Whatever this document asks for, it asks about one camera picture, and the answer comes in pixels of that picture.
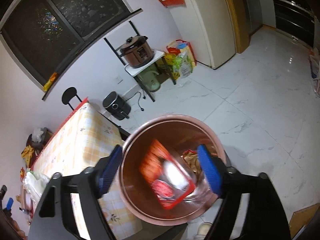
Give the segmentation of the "black stool with plastic bag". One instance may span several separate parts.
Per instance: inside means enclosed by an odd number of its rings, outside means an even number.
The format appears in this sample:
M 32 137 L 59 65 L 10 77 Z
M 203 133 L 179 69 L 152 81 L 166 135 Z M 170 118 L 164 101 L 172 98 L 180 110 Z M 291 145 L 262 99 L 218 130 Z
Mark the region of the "black stool with plastic bag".
M 26 146 L 31 146 L 37 152 L 41 152 L 47 145 L 53 133 L 48 128 L 35 128 L 27 139 Z

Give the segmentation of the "colourful shopping bag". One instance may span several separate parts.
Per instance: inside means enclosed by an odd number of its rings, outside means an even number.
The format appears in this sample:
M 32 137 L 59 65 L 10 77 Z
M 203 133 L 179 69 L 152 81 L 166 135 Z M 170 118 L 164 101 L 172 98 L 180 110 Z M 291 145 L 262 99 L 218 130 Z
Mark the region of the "colourful shopping bag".
M 193 73 L 196 60 L 190 42 L 174 40 L 166 49 L 165 60 L 174 80 L 186 78 Z

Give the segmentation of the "yellow snack bags pile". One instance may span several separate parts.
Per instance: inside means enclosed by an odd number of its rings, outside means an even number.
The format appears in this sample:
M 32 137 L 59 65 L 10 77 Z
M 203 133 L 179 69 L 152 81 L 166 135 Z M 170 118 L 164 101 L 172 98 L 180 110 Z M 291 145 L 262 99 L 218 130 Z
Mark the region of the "yellow snack bags pile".
M 36 151 L 32 146 L 28 145 L 21 153 L 21 157 L 25 161 L 26 167 L 31 168 L 37 159 Z

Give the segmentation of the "dark window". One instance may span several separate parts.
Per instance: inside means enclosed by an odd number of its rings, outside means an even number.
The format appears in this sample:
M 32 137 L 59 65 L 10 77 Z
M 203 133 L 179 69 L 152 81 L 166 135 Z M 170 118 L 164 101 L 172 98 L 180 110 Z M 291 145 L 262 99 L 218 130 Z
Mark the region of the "dark window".
M 60 77 L 97 39 L 140 12 L 124 0 L 20 0 L 1 34 L 43 89 L 54 72 Z

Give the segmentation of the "white refrigerator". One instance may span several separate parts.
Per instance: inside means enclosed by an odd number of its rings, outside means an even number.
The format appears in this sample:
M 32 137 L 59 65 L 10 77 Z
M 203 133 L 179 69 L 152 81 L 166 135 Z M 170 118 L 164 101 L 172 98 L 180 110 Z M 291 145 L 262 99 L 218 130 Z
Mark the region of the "white refrigerator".
M 184 0 L 169 7 L 183 40 L 190 42 L 195 60 L 217 69 L 236 54 L 226 0 Z

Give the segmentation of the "brown pressure cooker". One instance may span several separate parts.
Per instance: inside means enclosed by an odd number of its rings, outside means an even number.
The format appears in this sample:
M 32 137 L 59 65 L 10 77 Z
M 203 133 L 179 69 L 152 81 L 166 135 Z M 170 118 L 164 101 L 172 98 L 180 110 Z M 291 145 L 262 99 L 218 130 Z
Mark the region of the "brown pressure cooker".
M 132 68 L 139 68 L 149 63 L 155 53 L 147 40 L 147 36 L 129 37 L 120 47 L 120 57 L 123 57 Z

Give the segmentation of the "red gold wrapper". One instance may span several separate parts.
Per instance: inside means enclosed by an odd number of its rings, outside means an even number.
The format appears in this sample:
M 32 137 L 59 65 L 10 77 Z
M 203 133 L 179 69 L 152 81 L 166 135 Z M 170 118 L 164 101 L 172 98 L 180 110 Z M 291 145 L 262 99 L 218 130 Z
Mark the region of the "red gold wrapper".
M 182 153 L 181 158 L 186 162 L 189 168 L 193 171 L 198 180 L 201 175 L 201 167 L 197 157 L 197 152 L 193 150 L 187 150 Z

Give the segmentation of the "green electric kettle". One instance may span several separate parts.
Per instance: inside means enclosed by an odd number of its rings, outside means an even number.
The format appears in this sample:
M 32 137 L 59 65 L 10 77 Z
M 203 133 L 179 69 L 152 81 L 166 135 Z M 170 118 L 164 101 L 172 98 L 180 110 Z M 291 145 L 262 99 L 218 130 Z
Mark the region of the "green electric kettle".
M 140 81 L 146 86 L 148 91 L 156 92 L 160 89 L 161 84 L 157 80 L 159 73 L 154 70 L 148 70 L 146 72 L 141 72 L 138 74 Z

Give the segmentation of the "brown plastic trash bin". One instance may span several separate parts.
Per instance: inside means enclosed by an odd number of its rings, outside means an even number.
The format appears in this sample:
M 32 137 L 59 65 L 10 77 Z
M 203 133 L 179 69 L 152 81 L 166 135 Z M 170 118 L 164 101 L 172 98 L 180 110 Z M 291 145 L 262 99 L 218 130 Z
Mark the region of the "brown plastic trash bin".
M 161 226 L 183 224 L 205 213 L 218 196 L 199 166 L 200 145 L 227 162 L 214 131 L 191 116 L 160 116 L 133 132 L 124 142 L 118 173 L 127 208 L 141 220 Z

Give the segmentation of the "yellow plaid tablecloth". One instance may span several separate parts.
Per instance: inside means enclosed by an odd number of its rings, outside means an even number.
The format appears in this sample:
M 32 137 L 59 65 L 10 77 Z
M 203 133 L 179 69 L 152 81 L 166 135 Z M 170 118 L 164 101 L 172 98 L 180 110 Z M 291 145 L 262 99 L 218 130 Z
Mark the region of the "yellow plaid tablecloth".
M 79 174 L 122 144 L 119 129 L 84 100 L 54 133 L 31 170 L 48 178 L 56 172 L 63 176 Z M 142 230 L 141 220 L 121 200 L 117 178 L 98 202 L 116 239 L 126 239 Z

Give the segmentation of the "yellow snack bag on sill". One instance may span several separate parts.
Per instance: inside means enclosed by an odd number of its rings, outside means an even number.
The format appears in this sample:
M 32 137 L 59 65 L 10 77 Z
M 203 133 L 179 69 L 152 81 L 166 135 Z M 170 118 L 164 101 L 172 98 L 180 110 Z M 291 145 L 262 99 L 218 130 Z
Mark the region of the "yellow snack bag on sill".
M 54 84 L 54 82 L 56 81 L 56 79 L 59 77 L 59 75 L 57 74 L 57 72 L 54 72 L 51 76 L 50 76 L 50 78 L 49 78 L 49 80 L 46 82 L 46 84 L 43 86 L 43 90 L 45 91 L 45 92 L 47 92 L 51 87 L 52 87 L 52 85 Z

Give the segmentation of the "black round-back chair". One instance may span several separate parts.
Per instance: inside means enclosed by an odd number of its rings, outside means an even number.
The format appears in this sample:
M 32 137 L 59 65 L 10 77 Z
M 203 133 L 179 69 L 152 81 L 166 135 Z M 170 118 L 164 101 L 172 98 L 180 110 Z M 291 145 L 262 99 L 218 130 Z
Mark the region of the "black round-back chair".
M 78 96 L 77 89 L 75 87 L 69 87 L 64 91 L 62 98 L 61 98 L 61 101 L 64 105 L 68 105 L 72 110 L 74 110 L 74 108 L 70 104 L 70 101 L 73 98 L 77 98 L 79 100 L 79 102 L 82 102 L 82 100 Z

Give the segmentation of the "black rack with white shelf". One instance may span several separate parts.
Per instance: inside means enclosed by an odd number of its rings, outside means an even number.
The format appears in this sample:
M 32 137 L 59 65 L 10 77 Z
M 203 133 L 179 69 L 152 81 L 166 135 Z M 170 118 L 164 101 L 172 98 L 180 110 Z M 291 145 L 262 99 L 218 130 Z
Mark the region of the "black rack with white shelf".
M 164 58 L 165 52 L 160 51 L 160 50 L 153 50 L 153 57 L 150 61 L 141 65 L 140 67 L 133 68 L 129 64 L 126 64 L 123 57 L 118 53 L 118 51 L 120 51 L 120 47 L 118 47 L 117 49 L 114 48 L 114 46 L 112 46 L 111 42 L 106 37 L 104 38 L 104 41 L 107 43 L 107 45 L 111 48 L 111 50 L 114 52 L 114 54 L 120 60 L 120 62 L 123 64 L 125 72 L 127 72 L 127 74 L 129 74 L 131 77 L 134 78 L 134 80 L 139 85 L 139 87 L 143 90 L 144 93 L 146 93 L 149 96 L 149 98 L 153 102 L 155 102 L 155 98 L 153 97 L 151 92 L 147 89 L 145 83 L 143 83 L 143 81 L 138 77 L 139 74 L 141 74 L 144 70 L 146 70 L 150 66 L 154 65 L 157 68 L 157 70 L 159 70 L 161 72 L 162 70 L 161 70 L 161 68 L 159 68 L 159 66 L 157 64 L 157 61 L 161 60 L 164 65 L 163 72 L 165 74 L 167 74 L 170 77 L 170 79 L 172 80 L 172 83 L 174 85 L 176 85 L 176 80 L 174 79 L 174 76 L 171 73 L 170 67 L 169 67 L 166 59 Z

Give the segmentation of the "red food pouch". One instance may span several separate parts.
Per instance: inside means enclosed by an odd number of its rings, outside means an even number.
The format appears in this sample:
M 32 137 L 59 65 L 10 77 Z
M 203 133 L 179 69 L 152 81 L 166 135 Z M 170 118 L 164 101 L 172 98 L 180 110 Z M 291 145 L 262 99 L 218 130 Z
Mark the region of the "red food pouch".
M 139 171 L 166 210 L 174 208 L 196 189 L 195 177 L 157 139 L 151 142 Z

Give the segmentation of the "black air fryer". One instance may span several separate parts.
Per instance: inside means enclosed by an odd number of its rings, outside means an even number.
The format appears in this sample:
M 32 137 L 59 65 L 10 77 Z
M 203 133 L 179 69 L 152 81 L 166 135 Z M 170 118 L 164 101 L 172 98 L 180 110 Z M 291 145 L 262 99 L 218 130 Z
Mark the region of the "black air fryer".
M 131 106 L 115 91 L 104 98 L 103 107 L 118 120 L 128 119 L 131 112 Z

